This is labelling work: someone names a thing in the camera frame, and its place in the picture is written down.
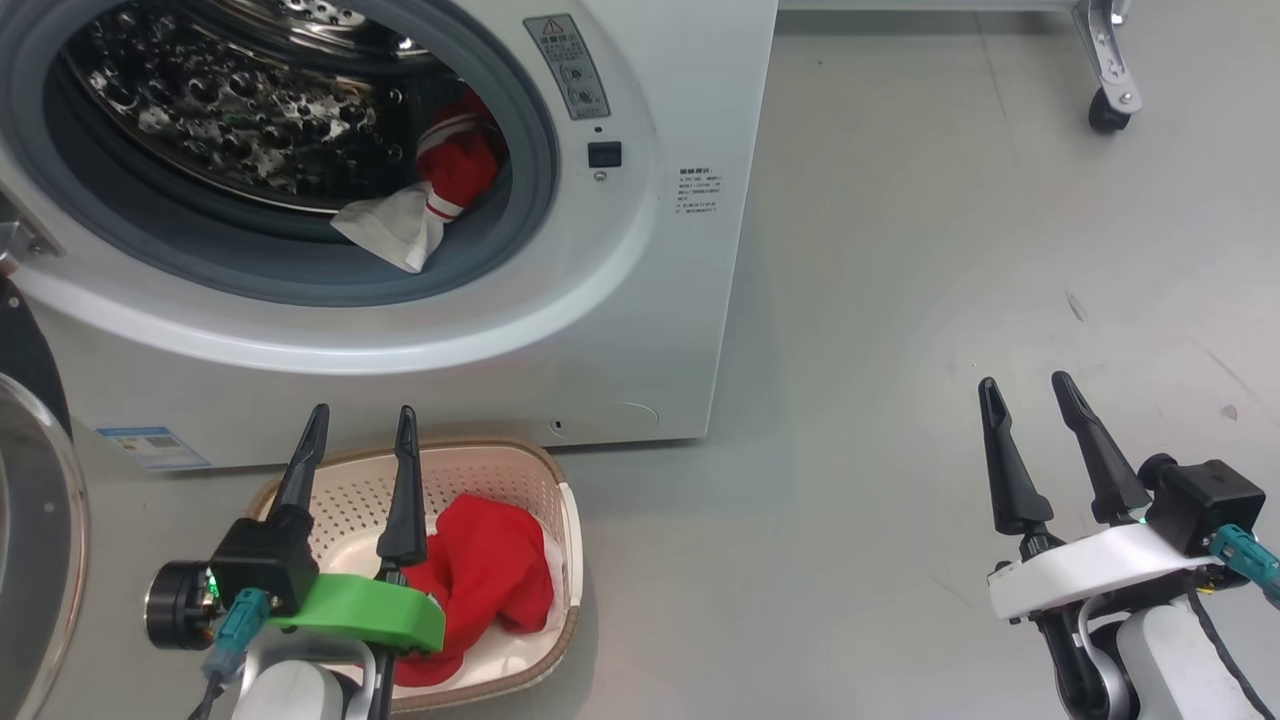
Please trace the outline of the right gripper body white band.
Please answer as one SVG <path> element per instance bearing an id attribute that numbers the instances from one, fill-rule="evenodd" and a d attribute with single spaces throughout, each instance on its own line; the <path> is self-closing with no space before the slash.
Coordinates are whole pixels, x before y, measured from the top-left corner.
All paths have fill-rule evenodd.
<path id="1" fill-rule="evenodd" d="M 1115 527 L 988 575 L 989 602 L 1001 620 L 1056 609 L 1175 571 L 1219 565 L 1212 555 L 1188 557 L 1151 525 Z"/>

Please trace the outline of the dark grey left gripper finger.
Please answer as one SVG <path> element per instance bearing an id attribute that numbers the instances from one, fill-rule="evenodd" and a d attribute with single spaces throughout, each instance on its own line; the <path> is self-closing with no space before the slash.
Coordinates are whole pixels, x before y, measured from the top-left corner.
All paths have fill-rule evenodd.
<path id="1" fill-rule="evenodd" d="M 399 411 L 393 451 L 397 473 L 387 523 L 378 541 L 378 580 L 407 585 L 404 571 L 428 559 L 419 428 L 416 413 L 408 405 Z"/>
<path id="2" fill-rule="evenodd" d="M 310 514 L 315 473 L 326 454 L 330 415 L 328 404 L 317 404 L 311 411 L 273 498 L 269 518 Z"/>

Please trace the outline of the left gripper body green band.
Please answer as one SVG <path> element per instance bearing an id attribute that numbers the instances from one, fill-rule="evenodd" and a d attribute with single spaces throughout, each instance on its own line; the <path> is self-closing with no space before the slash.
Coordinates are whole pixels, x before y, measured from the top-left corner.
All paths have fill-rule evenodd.
<path id="1" fill-rule="evenodd" d="M 420 653 L 440 652 L 445 638 L 445 614 L 431 596 L 352 574 L 319 575 L 297 612 L 268 624 Z"/>

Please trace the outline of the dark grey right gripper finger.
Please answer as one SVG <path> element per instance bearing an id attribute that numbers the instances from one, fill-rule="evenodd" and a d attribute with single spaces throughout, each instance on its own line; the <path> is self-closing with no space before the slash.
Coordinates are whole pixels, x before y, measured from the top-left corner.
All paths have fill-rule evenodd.
<path id="1" fill-rule="evenodd" d="M 1012 416 L 995 378 L 978 384 L 986 466 L 995 529 L 1002 536 L 1039 536 L 1053 519 L 1012 438 Z"/>
<path id="2" fill-rule="evenodd" d="M 1149 492 L 1071 375 L 1055 372 L 1051 384 L 1062 420 L 1076 437 L 1085 464 L 1094 493 L 1091 503 L 1094 520 L 1107 527 L 1137 524 L 1133 512 L 1149 506 Z"/>

